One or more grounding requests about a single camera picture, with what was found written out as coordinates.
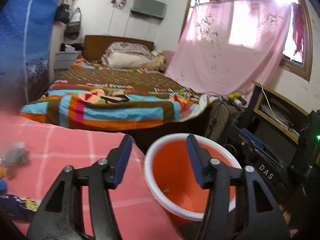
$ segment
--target white wall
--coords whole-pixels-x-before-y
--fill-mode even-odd
[[[167,0],[167,14],[158,30],[157,50],[175,50],[180,38],[188,0]]]
[[[320,109],[320,19],[309,0],[307,3],[313,40],[313,63],[310,82],[279,68],[268,86],[287,97],[307,112]]]
[[[82,42],[84,36],[106,35],[155,41],[160,21],[143,20],[129,17],[133,0],[119,10],[113,7],[111,0],[74,0],[73,8],[79,7],[83,14],[82,30],[79,38],[71,42]]]

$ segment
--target headboard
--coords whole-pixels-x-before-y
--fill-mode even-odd
[[[116,36],[86,35],[84,38],[83,56],[88,61],[99,60],[109,45],[115,41],[142,44],[145,45],[150,51],[152,51],[155,46],[155,44],[151,41]]]

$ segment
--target white bucket rim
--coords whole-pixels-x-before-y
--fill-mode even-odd
[[[162,148],[164,145],[167,143],[170,143],[172,141],[180,141],[180,140],[187,140],[187,137],[189,136],[189,133],[174,133],[174,134],[169,134],[165,135],[158,140],[156,140],[148,149],[145,160],[144,160],[144,176],[145,176],[145,181],[154,196],[154,198],[159,202],[159,204],[164,207],[167,211],[170,213],[191,221],[202,221],[203,220],[203,213],[198,213],[198,212],[192,212],[189,210],[185,210],[175,203],[173,203],[169,198],[163,194],[161,189],[158,187],[158,184],[156,183],[155,177],[153,176],[153,160],[156,156],[156,153],[159,151],[160,148]],[[218,143],[199,136],[195,135],[197,141],[199,143],[205,144],[212,149],[215,149],[218,151],[222,156],[224,156],[230,164],[235,167],[241,169],[240,164],[236,160],[236,158],[228,152],[224,147],[219,145]],[[233,210],[236,207],[236,197],[234,197],[229,204],[229,212]]]

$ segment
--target floral blanket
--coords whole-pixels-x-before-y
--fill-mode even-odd
[[[199,98],[157,71],[107,69],[80,59],[20,116],[73,129],[134,130],[179,120]]]

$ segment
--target pink plaid cloth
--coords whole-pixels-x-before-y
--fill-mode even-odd
[[[42,200],[66,165],[76,169],[90,166],[118,147],[123,136],[123,133],[71,130],[24,117],[1,115],[0,145],[25,142],[30,160],[18,169],[15,179],[7,180],[7,193]],[[122,184],[109,191],[122,237],[124,240],[181,240],[145,184],[143,160],[143,153],[134,144]],[[85,232],[93,236],[86,187],[83,205]],[[28,223],[15,224],[26,234]]]

